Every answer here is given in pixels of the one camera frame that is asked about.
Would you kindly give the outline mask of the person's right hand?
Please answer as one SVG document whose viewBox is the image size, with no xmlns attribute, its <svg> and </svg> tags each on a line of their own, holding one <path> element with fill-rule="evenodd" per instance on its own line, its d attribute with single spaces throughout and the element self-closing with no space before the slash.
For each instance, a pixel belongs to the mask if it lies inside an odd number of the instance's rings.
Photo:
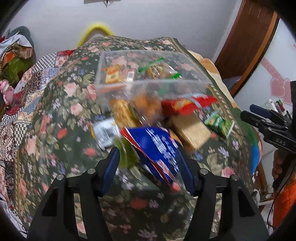
<svg viewBox="0 0 296 241">
<path fill-rule="evenodd" d="M 277 149 L 274 152 L 272 176 L 276 180 L 282 173 L 282 165 L 287 156 L 287 152 L 283 149 Z"/>
</svg>

